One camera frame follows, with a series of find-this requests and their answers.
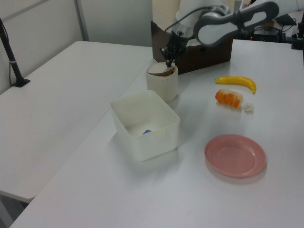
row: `white cup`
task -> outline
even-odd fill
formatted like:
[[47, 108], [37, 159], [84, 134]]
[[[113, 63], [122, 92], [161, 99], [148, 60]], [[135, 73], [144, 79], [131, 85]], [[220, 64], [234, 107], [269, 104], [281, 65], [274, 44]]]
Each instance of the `white cup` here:
[[165, 63], [157, 63], [146, 72], [147, 88], [156, 92], [166, 103], [171, 102], [177, 95], [178, 75], [178, 68], [174, 64], [167, 67]]

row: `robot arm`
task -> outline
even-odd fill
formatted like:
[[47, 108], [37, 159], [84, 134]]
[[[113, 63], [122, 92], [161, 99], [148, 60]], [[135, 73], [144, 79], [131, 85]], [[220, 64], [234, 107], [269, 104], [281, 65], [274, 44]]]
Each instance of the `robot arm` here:
[[169, 43], [161, 52], [167, 66], [171, 66], [186, 51], [193, 35], [201, 44], [215, 46], [242, 30], [303, 8], [304, 0], [257, 0], [231, 14], [221, 0], [182, 0]]

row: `toy banana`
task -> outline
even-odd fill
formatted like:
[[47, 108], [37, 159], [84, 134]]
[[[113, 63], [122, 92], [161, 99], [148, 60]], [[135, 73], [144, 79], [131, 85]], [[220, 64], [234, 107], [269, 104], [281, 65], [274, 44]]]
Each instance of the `toy banana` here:
[[246, 86], [251, 89], [252, 93], [256, 93], [256, 84], [255, 82], [250, 79], [249, 77], [245, 76], [223, 76], [215, 79], [217, 84], [236, 84]]

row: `translucent plastic box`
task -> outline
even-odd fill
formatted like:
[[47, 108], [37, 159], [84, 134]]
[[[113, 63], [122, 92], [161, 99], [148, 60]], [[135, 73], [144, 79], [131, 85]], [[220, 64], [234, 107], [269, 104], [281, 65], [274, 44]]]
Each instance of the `translucent plastic box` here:
[[154, 91], [113, 101], [111, 110], [119, 138], [136, 160], [177, 147], [180, 118]]

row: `tabletop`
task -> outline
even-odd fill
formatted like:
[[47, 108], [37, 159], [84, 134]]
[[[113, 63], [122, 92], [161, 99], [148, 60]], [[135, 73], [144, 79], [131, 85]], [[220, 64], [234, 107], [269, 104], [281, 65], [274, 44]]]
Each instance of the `tabletop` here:
[[79, 41], [1, 94], [0, 194], [30, 202], [151, 58], [149, 47]]
[[[146, 90], [147, 68], [121, 97]], [[216, 85], [223, 75], [254, 79], [256, 94]], [[177, 149], [136, 162], [108, 111], [11, 227], [303, 227], [303, 86], [302, 51], [234, 40], [230, 62], [179, 76], [178, 97], [169, 103], [180, 117]], [[220, 88], [242, 93], [255, 111], [217, 104]], [[206, 143], [227, 133], [264, 149], [259, 174], [231, 178], [208, 165]]]

